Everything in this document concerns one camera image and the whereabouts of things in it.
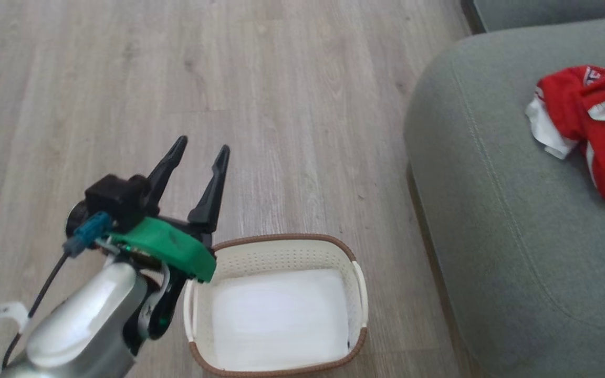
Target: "sofa armrest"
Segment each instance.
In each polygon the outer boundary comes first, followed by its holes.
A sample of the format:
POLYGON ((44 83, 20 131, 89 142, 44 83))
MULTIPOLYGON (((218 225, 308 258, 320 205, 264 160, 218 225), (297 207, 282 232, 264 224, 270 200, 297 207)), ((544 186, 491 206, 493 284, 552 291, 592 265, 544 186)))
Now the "sofa armrest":
POLYGON ((605 0, 461 0, 485 31, 605 18, 605 0))

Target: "brown basket rim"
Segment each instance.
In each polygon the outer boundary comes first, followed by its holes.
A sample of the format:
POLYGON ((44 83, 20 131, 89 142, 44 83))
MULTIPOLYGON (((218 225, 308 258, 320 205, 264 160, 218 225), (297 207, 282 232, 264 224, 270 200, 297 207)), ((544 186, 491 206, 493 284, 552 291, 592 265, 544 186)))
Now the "brown basket rim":
POLYGON ((347 255, 350 261, 356 261, 356 256, 353 255, 353 252, 349 247, 344 244, 340 239, 333 237, 331 235, 324 234, 273 234, 273 235, 261 235, 261 236, 249 236, 242 237, 240 239, 228 240, 216 244, 214 246, 214 251, 218 251, 219 249, 239 246, 240 244, 249 244, 249 243, 257 243, 257 242, 271 242, 274 240, 321 240, 322 242, 330 242, 340 247, 342 251, 347 255))
MULTIPOLYGON (((324 234, 275 234, 275 235, 261 235, 261 236, 250 236, 250 237, 242 237, 240 239, 234 239, 229 241, 224 241, 222 243, 216 244, 214 246, 214 251, 219 251, 223 248, 239 246, 241 244, 249 244, 249 243, 257 243, 257 242, 270 242, 274 240, 321 240, 324 242, 330 242, 340 247, 342 251, 347 255, 350 261, 356 261, 356 257, 351 252, 351 249, 344 244, 341 240, 336 237, 332 237, 331 235, 324 234)), ((356 340, 356 345, 351 349, 351 351, 344 356, 342 359, 337 361, 333 361, 330 363, 317 364, 313 366, 301 367, 297 369, 287 369, 287 370, 276 370, 276 371, 230 371, 215 368, 211 366, 211 364, 207 363, 207 361, 202 357, 200 351, 197 349, 197 344, 194 341, 189 342, 188 346, 190 347, 190 353, 193 355, 195 361, 205 370, 209 371, 214 375, 218 376, 228 376, 235 378, 274 378, 276 376, 291 376, 298 374, 306 374, 306 373, 316 373, 319 371, 326 371, 335 368, 339 368, 345 364, 348 364, 353 358, 360 352, 363 344, 366 341, 366 337, 368 336, 368 328, 363 327, 358 335, 358 340, 356 340)))

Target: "wooden floor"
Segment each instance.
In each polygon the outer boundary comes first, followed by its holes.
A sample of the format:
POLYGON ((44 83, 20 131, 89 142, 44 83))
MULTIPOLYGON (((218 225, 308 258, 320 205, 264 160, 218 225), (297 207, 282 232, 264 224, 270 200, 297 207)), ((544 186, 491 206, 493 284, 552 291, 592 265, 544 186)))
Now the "wooden floor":
MULTIPOLYGON (((0 0, 0 303, 31 304, 87 186, 148 173, 187 134, 163 213, 185 217, 227 143, 217 242, 324 233, 362 264, 367 345, 318 376, 477 376, 446 323, 401 138, 422 69, 468 34, 458 3, 0 0)), ((68 262, 34 323, 101 260, 68 262)), ((0 323, 0 361, 14 333, 0 323)), ((177 317, 128 376, 209 374, 177 317)))

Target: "gray fabric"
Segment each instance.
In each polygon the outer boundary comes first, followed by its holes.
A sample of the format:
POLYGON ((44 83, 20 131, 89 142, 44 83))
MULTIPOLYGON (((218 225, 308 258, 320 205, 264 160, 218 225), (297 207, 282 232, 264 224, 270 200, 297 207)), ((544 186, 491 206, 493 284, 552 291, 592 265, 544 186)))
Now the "gray fabric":
POLYGON ((461 335, 499 376, 605 378, 605 201, 524 115, 542 76, 605 67, 605 20, 461 41, 425 70, 405 141, 461 335))
POLYGON ((468 0, 486 31, 605 17, 605 0, 468 0))

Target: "red clothing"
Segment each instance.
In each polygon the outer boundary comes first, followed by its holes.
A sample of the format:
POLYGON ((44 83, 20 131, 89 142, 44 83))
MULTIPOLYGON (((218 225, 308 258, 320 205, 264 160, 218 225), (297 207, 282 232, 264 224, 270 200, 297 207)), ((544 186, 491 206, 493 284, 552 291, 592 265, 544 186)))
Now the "red clothing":
POLYGON ((548 75, 538 82, 536 95, 559 134, 583 142, 590 173, 605 198, 605 69, 572 67, 548 75))

